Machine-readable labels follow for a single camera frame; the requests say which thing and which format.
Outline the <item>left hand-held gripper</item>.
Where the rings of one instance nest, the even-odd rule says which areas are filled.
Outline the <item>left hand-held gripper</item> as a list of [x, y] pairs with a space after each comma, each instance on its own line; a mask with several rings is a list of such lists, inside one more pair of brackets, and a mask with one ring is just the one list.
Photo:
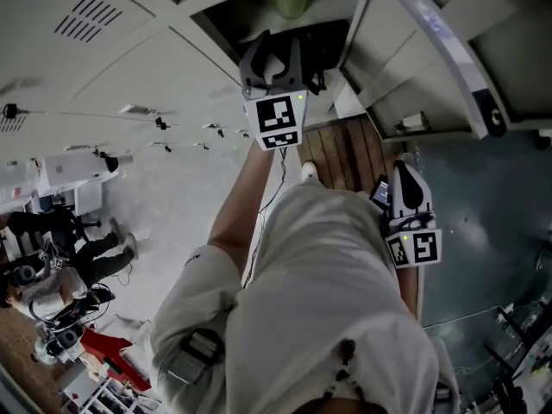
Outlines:
[[244, 110], [251, 134], [263, 151], [295, 147], [302, 143], [308, 91], [270, 94], [264, 76], [268, 56], [271, 89], [300, 89], [303, 83], [302, 45], [298, 37], [259, 34], [239, 64]]

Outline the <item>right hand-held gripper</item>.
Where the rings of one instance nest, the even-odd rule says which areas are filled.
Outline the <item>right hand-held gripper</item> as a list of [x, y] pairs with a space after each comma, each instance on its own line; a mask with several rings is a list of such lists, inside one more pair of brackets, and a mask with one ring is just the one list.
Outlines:
[[429, 185], [402, 160], [393, 162], [389, 183], [391, 213], [379, 217], [379, 229], [392, 264], [403, 269], [440, 263], [442, 230], [436, 226]]

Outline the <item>grey metal locker cabinet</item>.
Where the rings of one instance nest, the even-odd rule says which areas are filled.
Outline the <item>grey metal locker cabinet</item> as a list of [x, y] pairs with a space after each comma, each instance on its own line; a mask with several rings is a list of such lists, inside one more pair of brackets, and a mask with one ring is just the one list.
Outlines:
[[[359, 1], [312, 0], [285, 20], [267, 0], [0, 0], [0, 160], [238, 142], [254, 38], [345, 19], [348, 39]], [[451, 27], [448, 0], [431, 1]], [[307, 125], [367, 114], [341, 71], [347, 39]]]

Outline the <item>person's left forearm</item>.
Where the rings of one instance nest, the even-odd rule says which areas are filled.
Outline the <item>person's left forearm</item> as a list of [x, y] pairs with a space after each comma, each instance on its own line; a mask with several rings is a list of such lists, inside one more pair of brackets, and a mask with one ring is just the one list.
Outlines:
[[252, 143], [240, 173], [216, 215], [207, 242], [227, 254], [241, 276], [248, 263], [273, 156], [273, 151], [263, 151], [256, 141]]

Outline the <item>person's right forearm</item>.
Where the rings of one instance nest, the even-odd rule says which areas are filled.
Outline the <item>person's right forearm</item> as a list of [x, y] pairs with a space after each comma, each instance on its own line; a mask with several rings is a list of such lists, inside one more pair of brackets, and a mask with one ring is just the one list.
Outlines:
[[410, 313], [418, 320], [419, 273], [417, 267], [396, 270], [400, 295]]

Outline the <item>small black screen device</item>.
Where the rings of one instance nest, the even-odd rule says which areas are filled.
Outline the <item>small black screen device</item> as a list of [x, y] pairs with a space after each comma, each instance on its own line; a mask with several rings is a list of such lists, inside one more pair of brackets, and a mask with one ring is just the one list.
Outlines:
[[376, 204], [382, 210], [388, 210], [390, 203], [388, 201], [388, 177], [386, 175], [380, 175], [372, 189], [369, 197], [370, 200]]

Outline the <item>wooden slat pallet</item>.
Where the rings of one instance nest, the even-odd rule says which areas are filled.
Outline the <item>wooden slat pallet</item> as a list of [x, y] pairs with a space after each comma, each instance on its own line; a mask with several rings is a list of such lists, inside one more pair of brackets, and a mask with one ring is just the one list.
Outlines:
[[400, 143], [384, 142], [368, 116], [309, 126], [298, 146], [302, 163], [311, 161], [322, 184], [333, 190], [370, 193], [403, 153]]

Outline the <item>person's white shirt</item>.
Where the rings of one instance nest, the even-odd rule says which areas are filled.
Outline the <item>person's white shirt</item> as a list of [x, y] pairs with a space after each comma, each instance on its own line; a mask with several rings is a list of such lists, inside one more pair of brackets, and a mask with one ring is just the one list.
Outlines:
[[447, 355], [400, 296], [364, 194], [303, 183], [276, 204], [248, 285], [197, 248], [158, 311], [151, 380], [170, 414], [293, 414], [345, 398], [435, 414]]

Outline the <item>large white box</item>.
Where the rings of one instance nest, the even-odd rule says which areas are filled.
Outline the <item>large white box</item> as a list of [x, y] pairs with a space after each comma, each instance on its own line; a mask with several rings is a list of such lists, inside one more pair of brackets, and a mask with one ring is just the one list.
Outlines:
[[104, 152], [80, 152], [61, 154], [41, 159], [40, 183], [48, 188], [61, 187], [78, 182], [101, 178], [107, 170]]

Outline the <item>white shelf unit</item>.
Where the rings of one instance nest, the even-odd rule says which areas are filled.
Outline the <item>white shelf unit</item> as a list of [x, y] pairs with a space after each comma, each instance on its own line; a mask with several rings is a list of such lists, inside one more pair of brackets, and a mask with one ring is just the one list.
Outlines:
[[61, 379], [60, 389], [78, 414], [164, 414], [161, 402], [127, 386], [117, 387], [112, 378], [95, 382], [81, 373]]

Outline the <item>locker door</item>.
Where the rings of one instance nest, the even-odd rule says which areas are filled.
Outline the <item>locker door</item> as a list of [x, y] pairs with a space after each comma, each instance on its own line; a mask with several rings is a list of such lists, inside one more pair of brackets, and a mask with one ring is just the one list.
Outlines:
[[490, 77], [431, 0], [360, 0], [347, 43], [342, 74], [384, 141], [505, 133]]

